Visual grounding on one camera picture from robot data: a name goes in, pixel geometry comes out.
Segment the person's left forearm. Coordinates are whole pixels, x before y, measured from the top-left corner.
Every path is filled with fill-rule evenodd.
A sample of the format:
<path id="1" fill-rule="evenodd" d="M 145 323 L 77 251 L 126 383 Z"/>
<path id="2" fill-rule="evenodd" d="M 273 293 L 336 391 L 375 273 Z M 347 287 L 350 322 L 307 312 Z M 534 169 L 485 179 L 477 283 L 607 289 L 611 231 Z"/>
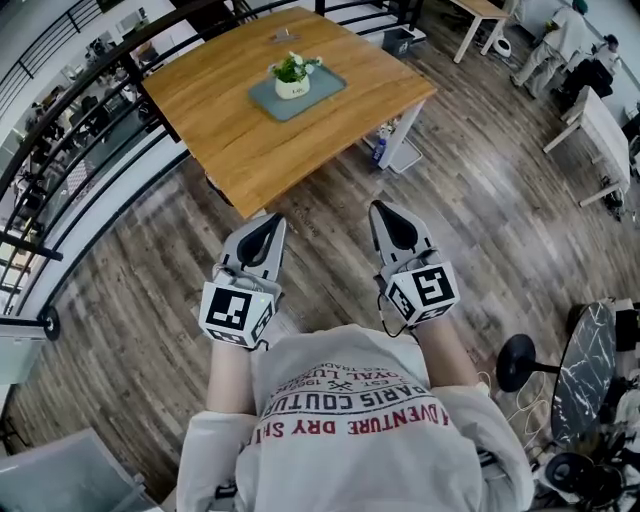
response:
<path id="1" fill-rule="evenodd" d="M 206 409 L 224 414 L 256 413 L 248 350 L 226 342 L 212 342 Z"/>

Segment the white table leg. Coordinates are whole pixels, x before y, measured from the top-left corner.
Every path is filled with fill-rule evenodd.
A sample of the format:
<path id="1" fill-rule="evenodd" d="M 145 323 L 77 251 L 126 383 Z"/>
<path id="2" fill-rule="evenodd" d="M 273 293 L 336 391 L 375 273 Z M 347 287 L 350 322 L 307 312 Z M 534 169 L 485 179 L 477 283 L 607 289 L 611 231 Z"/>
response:
<path id="1" fill-rule="evenodd" d="M 373 161 L 373 165 L 379 169 L 390 169 L 396 174 L 402 174 L 408 168 L 416 164 L 422 157 L 422 152 L 408 139 L 409 130 L 417 120 L 424 102 L 411 106 L 400 116 L 385 121 L 378 127 L 370 130 L 364 137 L 364 143 L 371 149 L 379 138 L 387 140 L 386 151 L 379 163 Z"/>

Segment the black round stool base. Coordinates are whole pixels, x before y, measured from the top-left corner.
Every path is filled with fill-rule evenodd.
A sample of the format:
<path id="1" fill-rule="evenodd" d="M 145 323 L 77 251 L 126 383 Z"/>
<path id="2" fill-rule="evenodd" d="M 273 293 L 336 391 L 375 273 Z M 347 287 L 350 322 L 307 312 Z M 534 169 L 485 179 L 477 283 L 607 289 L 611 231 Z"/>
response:
<path id="1" fill-rule="evenodd" d="M 538 362 L 533 340 L 528 335 L 516 334 L 500 350 L 495 371 L 499 388 L 512 393 L 523 388 L 534 372 L 557 375 L 560 368 Z"/>

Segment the light wooden table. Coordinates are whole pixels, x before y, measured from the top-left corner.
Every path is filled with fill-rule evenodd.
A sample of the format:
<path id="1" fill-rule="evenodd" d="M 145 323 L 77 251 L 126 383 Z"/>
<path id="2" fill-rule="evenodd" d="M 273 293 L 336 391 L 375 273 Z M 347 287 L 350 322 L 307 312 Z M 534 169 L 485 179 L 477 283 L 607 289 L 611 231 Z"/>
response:
<path id="1" fill-rule="evenodd" d="M 466 50 L 469 45 L 473 41 L 475 34 L 480 26 L 480 24 L 485 20 L 493 20 L 496 22 L 492 32 L 490 33 L 487 41 L 481 49 L 481 54 L 486 56 L 494 41 L 500 36 L 502 33 L 502 29 L 505 26 L 507 19 L 510 17 L 510 14 L 495 5 L 493 5 L 488 0 L 448 0 L 453 3 L 455 6 L 463 9 L 468 14 L 473 17 L 471 26 L 467 30 L 463 41 L 461 42 L 455 57 L 453 58 L 453 62 L 455 64 L 459 64 L 463 59 Z"/>

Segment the grey storage bin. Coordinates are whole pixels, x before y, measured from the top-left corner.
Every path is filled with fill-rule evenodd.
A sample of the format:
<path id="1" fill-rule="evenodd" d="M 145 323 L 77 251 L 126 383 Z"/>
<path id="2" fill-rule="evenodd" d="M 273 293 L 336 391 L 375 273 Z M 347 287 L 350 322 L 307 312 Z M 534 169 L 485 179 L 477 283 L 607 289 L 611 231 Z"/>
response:
<path id="1" fill-rule="evenodd" d="M 425 40 L 426 34 L 420 30 L 409 31 L 397 27 L 384 32 L 382 49 L 397 59 L 404 59 L 412 44 Z"/>

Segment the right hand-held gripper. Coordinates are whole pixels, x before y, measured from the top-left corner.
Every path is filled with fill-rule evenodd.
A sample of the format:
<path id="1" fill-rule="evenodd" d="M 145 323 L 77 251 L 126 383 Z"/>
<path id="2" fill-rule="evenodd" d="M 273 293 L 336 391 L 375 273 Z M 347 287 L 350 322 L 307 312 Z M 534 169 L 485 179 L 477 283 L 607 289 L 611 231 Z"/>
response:
<path id="1" fill-rule="evenodd" d="M 374 248 L 386 265 L 375 276 L 382 296 L 408 327 L 445 315 L 460 294 L 451 263 L 430 248 L 426 223 L 406 208 L 381 200 L 371 203 L 368 215 Z"/>

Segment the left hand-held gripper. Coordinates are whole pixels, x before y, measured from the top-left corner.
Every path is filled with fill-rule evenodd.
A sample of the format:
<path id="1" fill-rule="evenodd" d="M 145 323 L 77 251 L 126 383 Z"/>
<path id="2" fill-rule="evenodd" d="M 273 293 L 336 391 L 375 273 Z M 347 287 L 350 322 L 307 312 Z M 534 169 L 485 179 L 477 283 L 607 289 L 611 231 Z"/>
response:
<path id="1" fill-rule="evenodd" d="M 279 284 L 263 278 L 278 277 L 285 235 L 286 220 L 274 213 L 227 237 L 222 265 L 213 267 L 212 280 L 203 287 L 198 324 L 206 336 L 243 349 L 258 346 L 282 295 Z"/>

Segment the white desk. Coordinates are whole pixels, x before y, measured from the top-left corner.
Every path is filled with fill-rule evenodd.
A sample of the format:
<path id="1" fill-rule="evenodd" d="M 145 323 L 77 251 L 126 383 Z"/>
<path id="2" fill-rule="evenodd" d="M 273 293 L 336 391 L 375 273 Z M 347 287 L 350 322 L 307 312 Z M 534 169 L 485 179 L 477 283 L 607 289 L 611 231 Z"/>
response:
<path id="1" fill-rule="evenodd" d="M 545 154 L 574 132 L 582 130 L 598 151 L 593 163 L 604 160 L 613 171 L 610 184 L 579 201 L 579 206 L 586 207 L 616 191 L 625 195 L 631 185 L 628 140 L 597 93 L 585 86 L 578 94 L 576 103 L 561 116 L 561 120 L 565 124 L 564 130 L 543 147 Z"/>

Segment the grey tray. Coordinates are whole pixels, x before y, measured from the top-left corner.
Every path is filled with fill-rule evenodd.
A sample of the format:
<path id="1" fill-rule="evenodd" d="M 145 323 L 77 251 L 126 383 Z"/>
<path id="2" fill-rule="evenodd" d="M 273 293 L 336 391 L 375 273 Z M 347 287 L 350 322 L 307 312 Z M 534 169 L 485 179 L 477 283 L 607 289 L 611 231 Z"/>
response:
<path id="1" fill-rule="evenodd" d="M 270 114 L 275 120 L 280 122 L 288 121 L 312 106 L 330 98 L 343 90 L 347 82 L 321 65 L 313 74 L 309 76 L 310 91 L 299 98 L 283 100 L 276 95 L 275 79 L 270 77 L 249 89 L 249 98 L 265 112 Z"/>

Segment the person's white printed shirt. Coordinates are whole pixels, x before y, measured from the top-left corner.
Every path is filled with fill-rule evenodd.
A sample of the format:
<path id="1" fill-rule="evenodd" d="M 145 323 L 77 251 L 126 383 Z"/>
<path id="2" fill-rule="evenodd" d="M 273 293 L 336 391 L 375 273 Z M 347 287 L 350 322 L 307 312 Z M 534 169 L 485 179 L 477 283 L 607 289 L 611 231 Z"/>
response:
<path id="1" fill-rule="evenodd" d="M 501 410 L 480 382 L 432 387 L 413 333 L 347 325 L 249 352 L 256 413 L 192 417 L 177 512 L 530 507 L 531 469 Z"/>

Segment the person's right forearm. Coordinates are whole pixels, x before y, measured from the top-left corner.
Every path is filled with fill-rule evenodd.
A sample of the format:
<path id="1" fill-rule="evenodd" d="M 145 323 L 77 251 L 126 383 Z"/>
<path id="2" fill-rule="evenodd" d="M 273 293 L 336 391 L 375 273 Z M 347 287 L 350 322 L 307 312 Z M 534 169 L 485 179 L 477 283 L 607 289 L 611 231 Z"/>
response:
<path id="1" fill-rule="evenodd" d="M 412 331 L 432 387 L 475 387 L 480 380 L 448 316 L 418 324 Z"/>

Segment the potted white flower plant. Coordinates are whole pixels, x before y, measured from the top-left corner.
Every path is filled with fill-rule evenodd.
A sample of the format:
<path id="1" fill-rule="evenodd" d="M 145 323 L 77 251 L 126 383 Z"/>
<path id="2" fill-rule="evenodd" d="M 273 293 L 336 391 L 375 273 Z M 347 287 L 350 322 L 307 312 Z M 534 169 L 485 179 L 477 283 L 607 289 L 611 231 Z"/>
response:
<path id="1" fill-rule="evenodd" d="M 323 58 L 304 58 L 294 52 L 278 63 L 271 64 L 268 73 L 275 79 L 276 95 L 292 100 L 306 95 L 311 88 L 309 76 L 323 64 Z"/>

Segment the black marble round table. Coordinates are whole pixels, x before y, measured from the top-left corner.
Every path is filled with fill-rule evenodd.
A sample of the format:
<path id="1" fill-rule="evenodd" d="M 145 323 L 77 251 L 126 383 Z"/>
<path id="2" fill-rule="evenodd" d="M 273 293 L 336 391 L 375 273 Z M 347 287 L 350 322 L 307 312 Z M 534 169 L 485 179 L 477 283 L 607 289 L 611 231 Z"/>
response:
<path id="1" fill-rule="evenodd" d="M 601 302 L 585 306 L 565 347 L 551 405 L 553 440 L 573 443 L 597 419 L 615 373 L 616 330 Z"/>

